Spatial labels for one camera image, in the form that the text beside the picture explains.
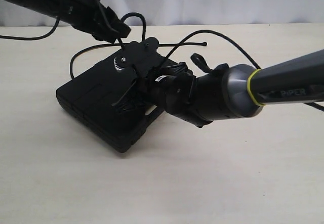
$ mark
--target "table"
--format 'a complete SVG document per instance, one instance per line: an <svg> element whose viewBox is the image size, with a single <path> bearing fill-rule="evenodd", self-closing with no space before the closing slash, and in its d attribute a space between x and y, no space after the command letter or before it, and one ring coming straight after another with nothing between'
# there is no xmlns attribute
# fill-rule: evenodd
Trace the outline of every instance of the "table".
<svg viewBox="0 0 324 224"><path fill-rule="evenodd" d="M268 67L324 48L324 24L148 27L160 42L198 29L225 33ZM0 28L35 36L46 27ZM125 41L140 39L134 27ZM212 35L183 47L213 67L248 61ZM126 154L116 154L65 113L55 90L70 58L98 44L59 28L46 40L0 40L0 223L324 223L324 115L302 104L265 107L253 119L198 129L162 115ZM116 49L83 55L75 73ZM166 55L170 49L159 52Z"/></svg>

